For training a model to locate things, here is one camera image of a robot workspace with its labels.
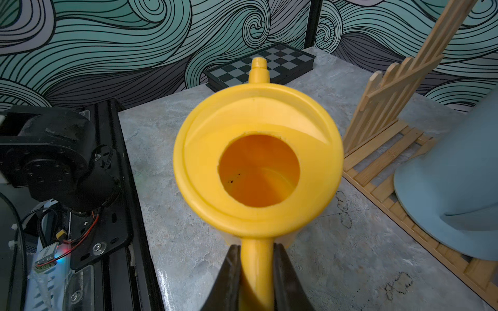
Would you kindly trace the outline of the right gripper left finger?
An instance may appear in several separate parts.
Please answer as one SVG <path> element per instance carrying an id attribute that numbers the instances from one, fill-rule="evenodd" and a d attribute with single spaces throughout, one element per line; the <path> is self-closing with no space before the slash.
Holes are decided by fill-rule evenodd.
<path id="1" fill-rule="evenodd" d="M 231 245 L 201 311 L 239 309 L 241 246 Z"/>

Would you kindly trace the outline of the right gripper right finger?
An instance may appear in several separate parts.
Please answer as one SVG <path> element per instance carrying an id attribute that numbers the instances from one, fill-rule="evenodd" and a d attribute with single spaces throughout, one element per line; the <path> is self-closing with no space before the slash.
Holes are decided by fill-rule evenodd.
<path id="1" fill-rule="evenodd" d="M 315 310 L 282 244 L 274 243 L 273 281 L 275 310 Z"/>

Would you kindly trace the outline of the small yellow watering can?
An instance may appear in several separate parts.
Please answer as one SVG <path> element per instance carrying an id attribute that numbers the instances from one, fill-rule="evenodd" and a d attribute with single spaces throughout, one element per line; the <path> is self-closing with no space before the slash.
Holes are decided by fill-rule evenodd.
<path id="1" fill-rule="evenodd" d="M 342 178 L 341 135 L 311 97 L 270 82 L 254 58 L 246 84 L 202 101 L 176 137 L 173 168 L 184 200 L 241 242 L 241 310 L 272 310 L 274 243 L 332 201 Z"/>

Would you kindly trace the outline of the wooden slatted two-tier shelf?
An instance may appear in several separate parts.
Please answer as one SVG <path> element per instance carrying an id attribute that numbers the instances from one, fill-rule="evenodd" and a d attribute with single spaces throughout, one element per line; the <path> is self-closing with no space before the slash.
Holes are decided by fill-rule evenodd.
<path id="1" fill-rule="evenodd" d="M 390 199 L 395 193 L 393 176 L 378 186 L 371 182 L 411 145 L 420 145 L 416 158 L 436 145 L 435 139 L 411 128 L 398 116 L 425 76 L 441 62 L 443 51 L 474 6 L 474 1 L 449 1 L 416 57 L 393 63 L 386 72 L 377 71 L 370 77 L 343 139 L 343 176 L 496 309 L 497 285 L 492 277 L 497 272 L 497 262 L 476 258 L 466 261 L 461 252 L 430 236 L 399 202 Z"/>

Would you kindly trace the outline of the large pale blue watering can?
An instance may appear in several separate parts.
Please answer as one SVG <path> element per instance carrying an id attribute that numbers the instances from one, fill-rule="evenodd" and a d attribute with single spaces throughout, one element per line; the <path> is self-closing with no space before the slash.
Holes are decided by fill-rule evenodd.
<path id="1" fill-rule="evenodd" d="M 394 173 L 398 202 L 428 235 L 497 260 L 497 90 L 426 154 Z"/>

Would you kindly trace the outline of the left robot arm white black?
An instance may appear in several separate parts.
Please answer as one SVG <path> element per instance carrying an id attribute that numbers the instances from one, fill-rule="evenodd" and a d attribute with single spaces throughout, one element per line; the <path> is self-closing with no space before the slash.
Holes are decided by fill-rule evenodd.
<path id="1" fill-rule="evenodd" d="M 63 108 L 12 106 L 1 112 L 1 176 L 37 201 L 76 213 L 110 206 L 119 181 L 95 161 L 93 123 Z"/>

